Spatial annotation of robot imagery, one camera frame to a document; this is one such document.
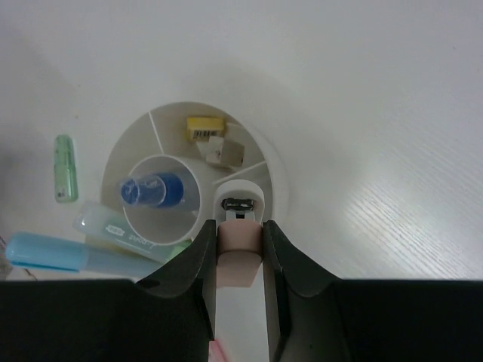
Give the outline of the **translucent green stapler case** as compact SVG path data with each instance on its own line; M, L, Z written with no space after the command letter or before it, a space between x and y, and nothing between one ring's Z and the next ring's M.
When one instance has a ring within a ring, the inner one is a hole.
M74 144L66 134L58 135L54 141L54 196L60 204L78 200Z

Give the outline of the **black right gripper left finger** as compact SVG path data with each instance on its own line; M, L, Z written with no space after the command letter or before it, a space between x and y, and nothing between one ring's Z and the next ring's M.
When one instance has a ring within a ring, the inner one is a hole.
M3 361L206 361L214 339L216 224L144 279L1 285Z

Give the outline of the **green highlighter pen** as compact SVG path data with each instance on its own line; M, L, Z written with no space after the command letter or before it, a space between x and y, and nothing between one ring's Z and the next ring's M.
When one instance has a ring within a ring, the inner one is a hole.
M130 226L125 216L94 201L86 201L72 226L89 237L96 238L165 264L183 252L192 243L191 239L175 245L154 244L140 237Z

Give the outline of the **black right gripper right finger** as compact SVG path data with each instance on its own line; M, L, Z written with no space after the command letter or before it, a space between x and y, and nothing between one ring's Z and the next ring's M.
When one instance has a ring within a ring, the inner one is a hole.
M263 226L272 361L480 361L482 283L342 279Z

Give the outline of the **pink eraser block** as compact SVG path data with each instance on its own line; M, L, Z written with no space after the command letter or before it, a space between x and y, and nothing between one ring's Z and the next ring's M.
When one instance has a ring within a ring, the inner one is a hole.
M222 222L217 230L217 288L251 287L263 261L263 228L250 219Z

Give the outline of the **light blue eraser case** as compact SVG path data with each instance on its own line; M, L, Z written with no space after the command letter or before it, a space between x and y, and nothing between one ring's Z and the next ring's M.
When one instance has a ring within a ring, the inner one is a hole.
M28 232L12 235L5 255L12 265L21 268L95 272L128 278L144 278L161 268L159 263L142 256Z

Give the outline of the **pink highlighter pen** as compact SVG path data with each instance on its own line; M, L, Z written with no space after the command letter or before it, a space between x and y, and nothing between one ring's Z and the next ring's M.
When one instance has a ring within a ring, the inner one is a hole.
M227 362L227 358L217 340L209 342L208 362Z

